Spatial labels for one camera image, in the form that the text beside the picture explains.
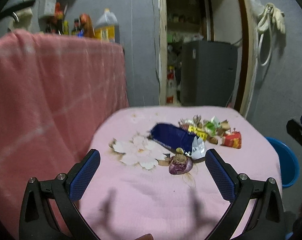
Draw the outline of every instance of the trash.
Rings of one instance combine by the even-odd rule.
[[[204,141],[201,137],[195,137],[192,142],[192,154],[191,157],[193,160],[199,160],[205,157],[207,148],[205,147]]]
[[[167,149],[184,154],[197,160],[205,156],[205,145],[202,138],[183,128],[169,123],[158,123],[150,131],[150,139],[156,141]]]
[[[233,147],[236,149],[241,148],[241,133],[237,131],[233,131],[231,134],[224,134],[222,137],[223,146]]]
[[[203,120],[203,122],[201,122],[201,116],[195,115],[192,120],[180,119],[178,124],[180,128],[196,134],[202,138],[203,141],[208,141],[217,145],[219,140],[216,136],[219,136],[222,138],[222,145],[237,149],[241,148],[240,132],[231,132],[228,120],[219,122],[219,119],[214,116],[210,121]]]
[[[211,123],[214,124],[215,128],[219,128],[220,127],[220,122],[218,120],[218,118],[216,116],[214,116],[213,118],[211,118]]]
[[[218,139],[216,137],[208,136],[208,141],[213,144],[218,144]]]
[[[193,125],[189,125],[187,131],[198,135],[199,137],[201,137],[203,139],[203,141],[206,141],[206,139],[208,137],[208,134],[205,131],[203,131],[201,128],[195,127]]]
[[[216,133],[217,133],[217,128],[216,126],[214,125],[213,122],[210,122],[210,121],[203,121],[203,126],[202,126],[202,129],[207,133],[209,134],[210,136],[215,136]]]
[[[166,157],[164,161],[158,160],[158,164],[159,166],[169,166],[170,160],[171,160],[170,158]]]

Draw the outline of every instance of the yellow label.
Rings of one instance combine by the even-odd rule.
[[[238,148],[239,147],[239,139],[236,138],[236,139],[233,139],[233,145],[232,145],[233,148]]]
[[[98,40],[115,42],[114,25],[97,28],[94,31],[95,31],[95,37]]]
[[[181,153],[181,154],[183,154],[183,153],[184,153],[184,151],[183,151],[183,149],[182,149],[182,148],[177,148],[175,151],[176,151],[177,153]]]
[[[189,125],[188,132],[195,133],[196,135],[201,137],[203,139],[203,141],[205,141],[208,137],[208,134],[206,132],[204,132],[200,128],[192,126],[192,125]]]

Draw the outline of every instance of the red towel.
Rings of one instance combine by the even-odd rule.
[[[29,177],[68,172],[125,107],[118,44],[23,30],[0,39],[0,220],[16,239]]]

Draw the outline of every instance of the blue gripper pad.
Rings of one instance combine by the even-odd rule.
[[[83,165],[70,184],[70,200],[72,202],[80,200],[89,185],[93,175],[100,165],[101,157],[99,151],[95,150],[90,158]]]
[[[213,149],[207,150],[205,154],[205,164],[223,199],[233,202],[236,198],[235,184],[211,150]]]

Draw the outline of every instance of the door frame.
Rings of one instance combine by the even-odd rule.
[[[242,32],[243,32],[243,51],[241,61],[241,71],[239,87],[236,96],[235,110],[245,116],[250,106],[250,95],[253,90],[254,84],[254,70],[256,68],[256,54],[254,52],[254,44],[256,37],[256,30],[254,27],[253,13],[251,9],[250,0],[238,0],[240,5],[240,13],[242,19]],[[167,8],[166,0],[159,0],[159,32],[160,32],[160,48],[159,48],[159,62],[160,62],[160,105],[166,104],[166,72],[167,72]],[[214,37],[213,17],[211,1],[205,0],[207,18],[207,37],[212,40]]]

